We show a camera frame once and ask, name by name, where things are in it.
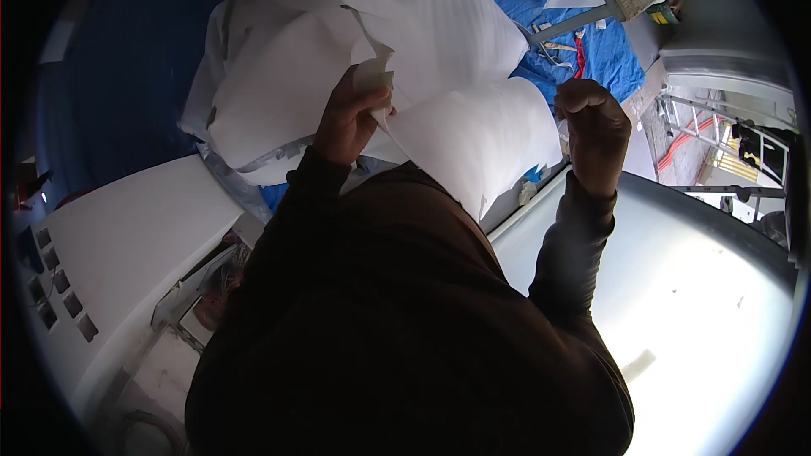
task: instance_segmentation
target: fist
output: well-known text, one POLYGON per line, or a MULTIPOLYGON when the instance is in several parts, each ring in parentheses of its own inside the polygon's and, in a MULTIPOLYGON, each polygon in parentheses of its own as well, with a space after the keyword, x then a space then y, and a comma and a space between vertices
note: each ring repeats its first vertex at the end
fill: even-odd
POLYGON ((343 166, 353 163, 369 144, 377 122, 369 109, 378 107, 389 96, 389 87, 357 93, 352 76, 357 65, 350 66, 332 91, 321 117, 312 148, 321 157, 343 166))
POLYGON ((569 122, 574 176, 595 198, 612 198, 622 173, 631 120, 594 80, 570 79, 557 87, 557 119, 569 122))

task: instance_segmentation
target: metal frame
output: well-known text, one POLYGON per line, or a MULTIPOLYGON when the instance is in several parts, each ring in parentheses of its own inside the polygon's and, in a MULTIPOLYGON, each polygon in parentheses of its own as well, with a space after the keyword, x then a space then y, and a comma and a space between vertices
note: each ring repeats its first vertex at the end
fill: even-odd
POLYGON ((729 115, 725 111, 721 111, 716 107, 707 106, 705 104, 697 103, 688 98, 677 97, 669 94, 662 94, 662 99, 664 100, 664 111, 665 117, 667 117, 667 124, 671 129, 678 130, 680 132, 689 134, 690 136, 696 137, 697 139, 709 143, 713 147, 719 148, 730 155, 738 156, 739 154, 738 152, 736 152, 730 147, 727 147, 725 144, 721 142, 721 137, 719 136, 718 130, 718 117, 728 119, 740 125, 741 127, 745 127, 756 133, 758 136, 760 136, 760 151, 758 152, 759 156, 757 157, 760 160, 760 166, 755 166, 755 169, 765 173, 766 175, 768 175, 781 185, 785 186, 786 172, 788 168, 788 146, 783 142, 783 140, 772 136, 771 134, 767 133, 766 131, 762 130, 760 127, 757 127, 756 125, 746 125, 743 120, 739 119, 738 117, 734 117, 733 115, 729 115), (696 128, 695 131, 692 131, 686 127, 681 127, 679 125, 679 114, 678 111, 676 111, 675 109, 674 103, 686 104, 687 106, 693 108, 693 117, 694 117, 693 122, 696 128), (715 134, 714 134, 715 141, 712 141, 709 137, 703 137, 698 133, 698 120, 696 115, 696 109, 708 111, 713 114, 713 120, 715 121, 715 134), (673 120, 671 119, 670 111, 672 111, 673 115, 675 116, 675 122, 673 122, 673 120), (775 171, 772 170, 770 167, 766 166, 765 162, 763 161, 766 139, 768 139, 772 143, 776 144, 776 146, 783 149, 783 171, 779 175, 775 173, 775 171))
POLYGON ((738 201, 748 202, 749 198, 755 197, 755 220, 757 220, 757 212, 760 210, 760 200, 762 198, 768 199, 785 199, 786 193, 782 188, 765 188, 765 187, 741 187, 740 185, 677 185, 672 187, 683 193, 700 193, 700 194, 735 194, 738 201))

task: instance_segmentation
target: white panel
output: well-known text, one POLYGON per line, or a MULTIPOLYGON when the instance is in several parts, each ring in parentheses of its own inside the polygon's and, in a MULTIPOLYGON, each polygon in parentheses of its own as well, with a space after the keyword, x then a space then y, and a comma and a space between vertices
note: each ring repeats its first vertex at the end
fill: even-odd
MULTIPOLYGON (((127 351, 148 330, 155 304, 242 213, 192 155, 99 187, 46 217, 71 288, 50 303, 58 322, 46 331, 29 309, 35 337, 71 406, 81 412, 106 387, 127 351), (74 292, 99 333, 87 342, 63 297, 74 292)), ((41 275, 46 293, 50 276, 41 275)))

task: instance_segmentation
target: white plastic piece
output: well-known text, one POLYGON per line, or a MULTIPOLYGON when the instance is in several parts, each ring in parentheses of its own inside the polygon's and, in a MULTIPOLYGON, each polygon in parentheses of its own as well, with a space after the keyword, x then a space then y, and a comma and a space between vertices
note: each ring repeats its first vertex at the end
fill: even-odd
POLYGON ((531 181, 525 181, 521 186, 521 193, 518 194, 518 205, 523 206, 530 203, 535 194, 538 193, 538 187, 531 181))

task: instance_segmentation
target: red cloth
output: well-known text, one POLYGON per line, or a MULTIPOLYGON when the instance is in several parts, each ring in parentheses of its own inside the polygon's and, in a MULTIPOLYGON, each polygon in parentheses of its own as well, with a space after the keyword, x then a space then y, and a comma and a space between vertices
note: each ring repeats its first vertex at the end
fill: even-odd
POLYGON ((577 72, 574 77, 582 78, 585 71, 585 53, 583 52, 583 40, 574 36, 574 44, 577 46, 577 72))

